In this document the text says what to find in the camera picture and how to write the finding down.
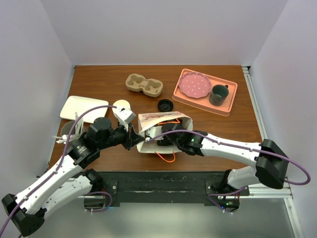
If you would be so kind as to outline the paper bag orange handles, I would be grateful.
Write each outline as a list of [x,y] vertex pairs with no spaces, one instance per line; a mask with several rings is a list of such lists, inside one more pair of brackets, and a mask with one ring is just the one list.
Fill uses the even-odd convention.
[[[180,112],[149,113],[138,115],[139,134],[145,137],[145,130],[150,127],[161,125],[162,129],[170,126],[172,129],[193,129],[193,120],[189,116]],[[137,144],[137,150],[143,154],[156,154],[167,163],[173,163],[176,160],[176,153],[180,150],[174,146],[157,146],[156,137],[148,143],[141,142]]]

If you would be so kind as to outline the stack of paper cups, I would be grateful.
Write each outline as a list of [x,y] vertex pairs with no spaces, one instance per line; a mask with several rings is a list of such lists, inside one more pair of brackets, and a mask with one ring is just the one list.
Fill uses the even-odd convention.
[[117,119],[119,119],[117,112],[120,111],[120,108],[131,109],[130,103],[126,100],[117,100],[113,105],[116,106],[116,108],[112,108],[112,112]]

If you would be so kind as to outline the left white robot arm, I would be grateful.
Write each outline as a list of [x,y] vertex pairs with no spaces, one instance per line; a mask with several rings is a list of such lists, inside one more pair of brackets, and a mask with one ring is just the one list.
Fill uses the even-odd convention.
[[7,194],[2,199],[8,219],[23,237],[33,234],[73,199],[101,192],[103,180],[98,173],[93,169],[83,171],[99,158],[101,150],[117,145],[130,150],[142,141],[144,137],[135,132],[132,124],[113,129],[109,119],[96,119],[44,175],[17,195]]

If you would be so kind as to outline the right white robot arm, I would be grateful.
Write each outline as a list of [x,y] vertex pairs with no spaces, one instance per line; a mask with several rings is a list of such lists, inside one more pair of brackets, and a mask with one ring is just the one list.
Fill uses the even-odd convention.
[[222,157],[244,164],[244,168],[227,171],[218,186],[227,195],[257,183],[274,189],[284,186],[287,156],[270,139],[261,143],[228,140],[203,131],[186,130],[179,123],[166,123],[161,131],[165,145],[174,145],[188,155]]

